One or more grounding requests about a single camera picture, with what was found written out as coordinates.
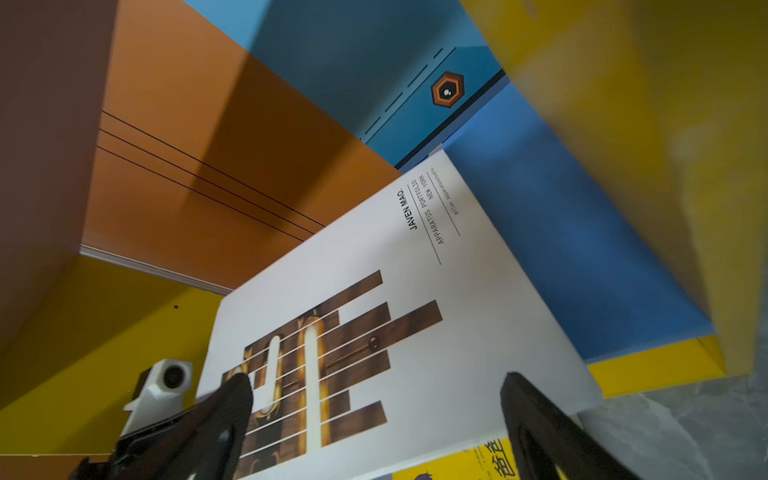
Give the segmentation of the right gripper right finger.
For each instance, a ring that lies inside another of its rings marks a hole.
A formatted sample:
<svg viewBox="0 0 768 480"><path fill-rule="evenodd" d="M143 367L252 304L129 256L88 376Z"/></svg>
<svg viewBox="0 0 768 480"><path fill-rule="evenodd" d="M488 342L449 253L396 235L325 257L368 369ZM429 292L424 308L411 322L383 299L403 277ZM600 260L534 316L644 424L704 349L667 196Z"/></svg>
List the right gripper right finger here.
<svg viewBox="0 0 768 480"><path fill-rule="evenodd" d="M500 391L508 438L522 479L635 479L521 373Z"/></svg>

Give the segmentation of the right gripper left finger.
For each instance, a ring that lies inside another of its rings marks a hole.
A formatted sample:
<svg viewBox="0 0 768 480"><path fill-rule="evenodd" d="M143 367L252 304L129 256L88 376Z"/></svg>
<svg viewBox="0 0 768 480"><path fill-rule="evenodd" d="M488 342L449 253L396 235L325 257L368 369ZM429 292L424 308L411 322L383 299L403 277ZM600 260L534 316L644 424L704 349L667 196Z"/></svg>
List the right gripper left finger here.
<svg viewBox="0 0 768 480"><path fill-rule="evenodd" d="M198 405L121 437L109 459L83 459L72 479L232 479L251 415L237 373Z"/></svg>

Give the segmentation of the white book with brown bars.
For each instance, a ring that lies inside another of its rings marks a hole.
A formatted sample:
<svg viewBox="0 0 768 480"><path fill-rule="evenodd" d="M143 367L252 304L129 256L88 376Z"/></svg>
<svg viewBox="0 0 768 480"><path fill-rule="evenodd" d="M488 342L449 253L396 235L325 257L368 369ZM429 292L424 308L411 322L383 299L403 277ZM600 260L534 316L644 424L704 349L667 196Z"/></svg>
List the white book with brown bars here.
<svg viewBox="0 0 768 480"><path fill-rule="evenodd" d="M438 152L233 290L198 386L243 373L238 479L368 479L502 436L519 372L568 414L585 362Z"/></svg>

